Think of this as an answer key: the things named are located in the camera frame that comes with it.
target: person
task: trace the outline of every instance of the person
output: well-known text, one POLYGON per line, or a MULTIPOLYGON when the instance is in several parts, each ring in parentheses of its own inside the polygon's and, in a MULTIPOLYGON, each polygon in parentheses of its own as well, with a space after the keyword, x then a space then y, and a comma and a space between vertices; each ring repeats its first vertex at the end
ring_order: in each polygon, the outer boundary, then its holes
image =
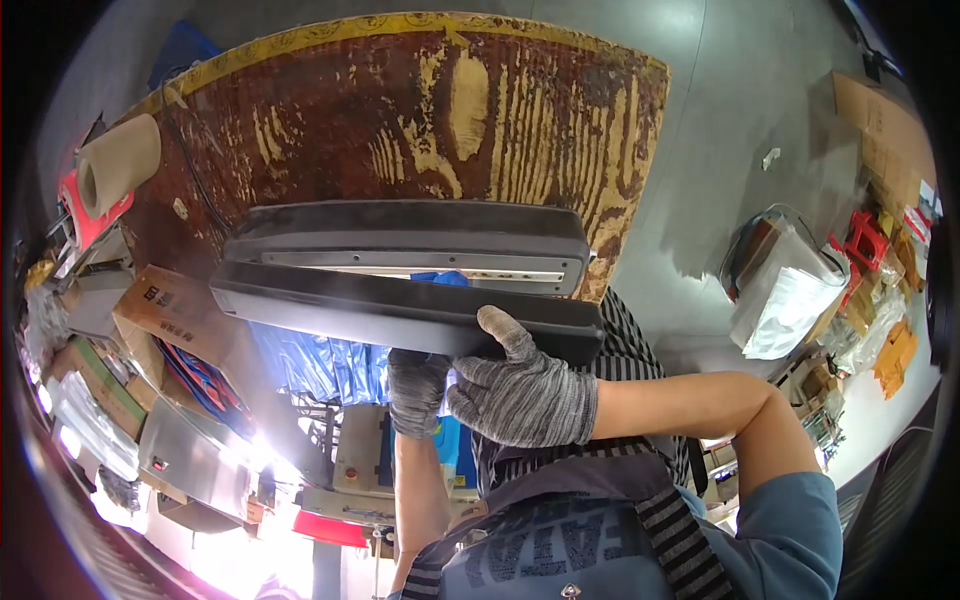
POLYGON ((502 310, 480 326, 504 360, 392 350, 399 598, 832 598, 836 492, 783 394, 740 372, 665 377, 610 290, 606 340, 571 369, 502 310), (481 501, 451 521, 431 435, 473 430, 481 501), (733 435, 735 536, 688 491, 685 437, 733 435), (459 552, 468 532, 487 535, 459 552))

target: wooden table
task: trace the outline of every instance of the wooden table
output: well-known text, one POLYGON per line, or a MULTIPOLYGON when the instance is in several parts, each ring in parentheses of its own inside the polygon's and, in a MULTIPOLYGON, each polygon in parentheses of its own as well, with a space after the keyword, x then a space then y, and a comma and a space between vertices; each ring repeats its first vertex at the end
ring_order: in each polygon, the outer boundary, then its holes
POLYGON ((308 25, 199 64, 124 119, 160 121, 160 170, 122 228, 139 268, 207 278, 218 228, 171 129, 232 225, 251 206, 489 199, 577 210, 598 256, 574 298, 598 303, 660 132, 670 69, 534 21, 408 12, 308 25))

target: gray floor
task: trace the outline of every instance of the gray floor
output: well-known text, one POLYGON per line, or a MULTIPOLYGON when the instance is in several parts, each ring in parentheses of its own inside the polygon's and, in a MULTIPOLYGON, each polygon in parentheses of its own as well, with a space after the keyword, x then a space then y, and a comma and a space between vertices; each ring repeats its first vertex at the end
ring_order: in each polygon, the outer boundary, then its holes
POLYGON ((73 145, 147 92, 174 21, 230 48, 314 21, 371 12, 462 10, 579 29, 666 61, 673 81, 653 167, 613 285, 653 343, 726 336, 732 307, 713 275, 734 229, 781 202, 819 239, 850 214, 856 133, 833 115, 830 69, 862 72, 827 0, 117 0, 81 48, 37 146, 47 205, 73 145), (770 171, 760 161, 773 148, 770 171))

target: hand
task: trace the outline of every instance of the hand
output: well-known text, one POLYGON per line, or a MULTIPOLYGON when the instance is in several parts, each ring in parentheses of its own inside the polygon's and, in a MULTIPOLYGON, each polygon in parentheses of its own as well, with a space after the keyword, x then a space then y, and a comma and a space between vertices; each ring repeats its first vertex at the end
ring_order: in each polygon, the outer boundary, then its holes
POLYGON ((390 350, 390 417, 397 433, 418 439, 433 435, 449 371, 450 359, 442 354, 390 350))
POLYGON ((507 359, 453 361, 459 374, 447 391, 453 416, 500 444, 586 444, 596 417, 596 377, 538 350, 530 332, 495 306, 481 307, 477 322, 507 359))

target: paper roll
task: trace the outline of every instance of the paper roll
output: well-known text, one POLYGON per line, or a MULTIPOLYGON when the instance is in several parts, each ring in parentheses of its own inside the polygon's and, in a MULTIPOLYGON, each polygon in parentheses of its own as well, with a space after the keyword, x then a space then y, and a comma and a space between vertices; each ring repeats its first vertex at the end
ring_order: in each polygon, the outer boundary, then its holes
POLYGON ((91 219, 107 214, 160 166, 160 129, 141 114, 111 129, 77 154, 80 201, 91 219))

